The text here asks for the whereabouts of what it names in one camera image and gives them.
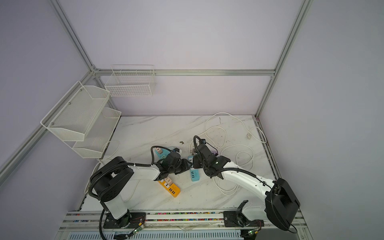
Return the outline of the blue rectangular power strip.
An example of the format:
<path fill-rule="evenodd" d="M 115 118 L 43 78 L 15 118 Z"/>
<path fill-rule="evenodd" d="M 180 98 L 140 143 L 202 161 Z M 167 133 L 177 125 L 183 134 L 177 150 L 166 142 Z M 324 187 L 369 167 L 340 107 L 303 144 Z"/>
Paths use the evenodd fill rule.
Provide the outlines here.
<path fill-rule="evenodd" d="M 193 164 L 193 156 L 188 157 L 188 161 Z M 200 180 L 199 170 L 194 168 L 194 165 L 190 168 L 190 176 L 192 182 L 197 182 Z"/>

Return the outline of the orange power strip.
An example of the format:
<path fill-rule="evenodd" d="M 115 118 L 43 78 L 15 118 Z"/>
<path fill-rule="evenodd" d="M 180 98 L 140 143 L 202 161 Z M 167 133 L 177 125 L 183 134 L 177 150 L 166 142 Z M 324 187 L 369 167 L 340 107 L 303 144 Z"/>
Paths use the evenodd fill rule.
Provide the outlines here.
<path fill-rule="evenodd" d="M 181 192 L 180 188 L 172 181 L 161 180 L 159 183 L 174 198 L 176 198 Z"/>

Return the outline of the teal triangular power strip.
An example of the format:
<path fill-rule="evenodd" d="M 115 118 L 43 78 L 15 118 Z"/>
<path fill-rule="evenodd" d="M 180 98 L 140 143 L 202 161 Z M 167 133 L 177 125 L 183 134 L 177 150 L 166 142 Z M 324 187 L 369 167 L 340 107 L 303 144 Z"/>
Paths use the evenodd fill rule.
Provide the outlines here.
<path fill-rule="evenodd" d="M 155 153 L 157 154 L 159 159 L 165 159 L 167 155 L 173 151 L 175 148 L 170 147 L 169 150 L 162 149 L 162 148 L 155 148 Z"/>

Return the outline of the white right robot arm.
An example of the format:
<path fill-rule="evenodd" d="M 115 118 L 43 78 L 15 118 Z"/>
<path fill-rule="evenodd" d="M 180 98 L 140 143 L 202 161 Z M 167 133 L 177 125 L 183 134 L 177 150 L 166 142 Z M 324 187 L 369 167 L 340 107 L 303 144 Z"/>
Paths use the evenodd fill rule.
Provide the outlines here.
<path fill-rule="evenodd" d="M 225 156 L 216 156 L 205 143 L 195 144 L 194 163 L 197 163 L 210 178 L 232 182 L 265 201 L 268 220 L 283 231 L 290 230 L 301 206 L 289 183 L 279 178 L 266 179 L 247 171 Z"/>

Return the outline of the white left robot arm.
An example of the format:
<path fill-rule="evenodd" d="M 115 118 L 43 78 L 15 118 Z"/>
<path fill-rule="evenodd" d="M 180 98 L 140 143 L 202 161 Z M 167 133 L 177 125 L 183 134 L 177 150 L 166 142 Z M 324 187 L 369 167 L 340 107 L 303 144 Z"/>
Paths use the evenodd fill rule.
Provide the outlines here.
<path fill-rule="evenodd" d="M 130 163 L 122 157 L 115 157 L 90 177 L 87 193 L 99 201 L 103 209 L 115 220 L 129 216 L 129 210 L 121 196 L 124 187 L 132 181 L 162 181 L 170 174 L 184 173 L 193 166 L 181 158 L 178 149 L 170 150 L 165 158 L 151 164 Z"/>

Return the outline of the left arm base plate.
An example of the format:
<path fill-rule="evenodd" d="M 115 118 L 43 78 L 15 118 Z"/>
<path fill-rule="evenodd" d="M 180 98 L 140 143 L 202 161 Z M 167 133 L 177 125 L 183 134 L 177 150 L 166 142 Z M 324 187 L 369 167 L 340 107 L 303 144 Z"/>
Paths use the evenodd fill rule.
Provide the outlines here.
<path fill-rule="evenodd" d="M 107 213 L 104 229 L 136 229 L 143 225 L 146 220 L 145 212 L 132 213 L 128 212 L 120 219 L 116 220 L 111 213 Z"/>

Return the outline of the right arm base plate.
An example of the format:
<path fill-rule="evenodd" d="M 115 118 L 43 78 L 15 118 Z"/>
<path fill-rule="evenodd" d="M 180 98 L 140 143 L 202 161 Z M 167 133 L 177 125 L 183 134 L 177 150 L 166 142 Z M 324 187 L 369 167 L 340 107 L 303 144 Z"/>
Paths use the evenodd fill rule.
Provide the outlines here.
<path fill-rule="evenodd" d="M 224 211 L 224 225 L 225 227 L 264 227 L 263 220 L 248 220 L 243 213 L 237 213 L 236 211 Z"/>

